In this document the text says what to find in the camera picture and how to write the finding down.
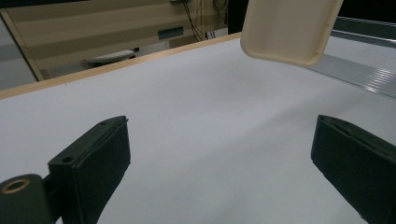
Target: screw hole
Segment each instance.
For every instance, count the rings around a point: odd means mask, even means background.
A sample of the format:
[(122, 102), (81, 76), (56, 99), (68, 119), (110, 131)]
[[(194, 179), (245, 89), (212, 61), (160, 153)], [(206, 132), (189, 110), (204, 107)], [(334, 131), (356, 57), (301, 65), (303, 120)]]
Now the screw hole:
[(73, 160), (73, 157), (65, 157), (65, 158), (62, 159), (62, 162), (68, 163), (68, 162), (70, 162), (72, 160)]
[(30, 183), (30, 180), (28, 180), (28, 179), (14, 180), (14, 181), (8, 183), (7, 185), (5, 185), (1, 189), (1, 191), (2, 191), (2, 193), (5, 193), (5, 194), (15, 193), (15, 192), (18, 192), (18, 191), (26, 188), (26, 186), (28, 186), (29, 183)]

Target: wooden wall panel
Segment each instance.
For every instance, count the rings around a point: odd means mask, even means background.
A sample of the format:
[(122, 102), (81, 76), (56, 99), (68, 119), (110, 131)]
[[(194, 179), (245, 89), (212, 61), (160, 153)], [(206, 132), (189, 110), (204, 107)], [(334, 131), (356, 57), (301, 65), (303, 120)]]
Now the wooden wall panel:
[[(194, 21), (207, 31), (215, 27), (212, 0), (188, 2)], [(168, 0), (91, 0), (8, 8), (7, 14), (40, 70), (156, 43), (162, 29), (181, 25), (184, 35), (176, 38), (192, 35), (183, 5)]]

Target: white surface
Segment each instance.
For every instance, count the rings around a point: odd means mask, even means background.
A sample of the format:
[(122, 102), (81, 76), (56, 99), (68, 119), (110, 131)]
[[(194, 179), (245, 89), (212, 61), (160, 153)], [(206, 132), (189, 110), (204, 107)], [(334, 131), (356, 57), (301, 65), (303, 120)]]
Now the white surface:
[(365, 223), (310, 160), (318, 114), (396, 144), (396, 101), (250, 59), (236, 39), (0, 101), (0, 180), (46, 175), (126, 115), (132, 164), (99, 223)]
[(241, 47), (254, 58), (314, 64), (326, 48), (343, 0), (250, 0)]

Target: wire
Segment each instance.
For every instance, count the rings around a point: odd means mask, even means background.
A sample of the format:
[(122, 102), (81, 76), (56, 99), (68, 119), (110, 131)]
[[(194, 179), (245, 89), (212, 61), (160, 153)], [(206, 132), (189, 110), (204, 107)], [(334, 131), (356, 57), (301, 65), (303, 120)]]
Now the wire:
[[(192, 22), (191, 14), (190, 14), (190, 8), (189, 8), (189, 5), (187, 4), (187, 1), (186, 0), (182, 0), (181, 2), (183, 3), (184, 9), (186, 10), (186, 14), (187, 14), (187, 17), (189, 19), (189, 22), (190, 22), (190, 25), (191, 25), (191, 29), (192, 29), (192, 33), (194, 35), (195, 40), (197, 42), (202, 41), (205, 38), (205, 34), (199, 28), (197, 28), (196, 25), (194, 25), (194, 23)], [(202, 0), (200, 1), (200, 5), (198, 6), (197, 14), (198, 14), (199, 7), (201, 7), (201, 4), (202, 4)]]
[(220, 13), (224, 8), (228, 7), (228, 0), (224, 0), (222, 5), (219, 3), (219, 0), (213, 0), (212, 6), (218, 13)]
[(199, 1), (198, 8), (197, 8), (197, 10), (196, 10), (196, 12), (195, 12), (195, 15), (196, 15), (195, 24), (198, 24), (199, 9), (201, 9), (201, 6), (202, 6), (202, 0)]
[(221, 11), (224, 10), (224, 9), (226, 9), (224, 24), (227, 24), (227, 20), (228, 20), (228, 18), (227, 18), (228, 17), (228, 5), (229, 5), (228, 0), (224, 0), (224, 2), (222, 2), (222, 4), (219, 2), (219, 0), (213, 0), (212, 1), (212, 7), (215, 9), (215, 11), (217, 13), (215, 31), (211, 32), (212, 38), (216, 38), (216, 31), (219, 29), (219, 24), (220, 24), (220, 14), (221, 14)]

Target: table edge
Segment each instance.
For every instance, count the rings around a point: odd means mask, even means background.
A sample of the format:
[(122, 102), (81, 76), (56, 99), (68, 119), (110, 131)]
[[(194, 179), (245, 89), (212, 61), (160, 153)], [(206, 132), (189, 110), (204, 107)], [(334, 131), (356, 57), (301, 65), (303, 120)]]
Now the table edge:
[(225, 36), (221, 36), (221, 37), (217, 37), (214, 39), (209, 39), (206, 41), (185, 45), (185, 46), (174, 48), (174, 49), (167, 49), (167, 50), (159, 51), (159, 52), (145, 55), (142, 57), (133, 58), (133, 59), (130, 59), (127, 61), (112, 63), (112, 64), (104, 65), (101, 67), (96, 67), (96, 68), (92, 68), (89, 70), (77, 72), (74, 74), (62, 76), (62, 77), (56, 77), (56, 78), (47, 79), (44, 81), (39, 81), (39, 82), (7, 89), (4, 91), (0, 91), (0, 100), (7, 99), (7, 98), (10, 98), (13, 96), (22, 95), (22, 94), (29, 93), (32, 91), (39, 91), (39, 90), (43, 90), (43, 89), (46, 89), (49, 87), (63, 85), (63, 84), (78, 81), (78, 80), (81, 80), (81, 79), (87, 78), (87, 77), (98, 76), (98, 75), (101, 75), (106, 72), (114, 71), (117, 69), (121, 69), (121, 68), (124, 68), (127, 66), (132, 66), (135, 64), (139, 64), (139, 63), (152, 61), (155, 59), (160, 59), (160, 58), (163, 58), (166, 56), (181, 53), (181, 52), (188, 51), (191, 49), (198, 49), (198, 48), (202, 48), (205, 46), (210, 46), (210, 45), (218, 44), (221, 42), (226, 42), (229, 40), (239, 38), (240, 36), (241, 36), (241, 33), (237, 33), (237, 34), (233, 34), (233, 35), (225, 35)]

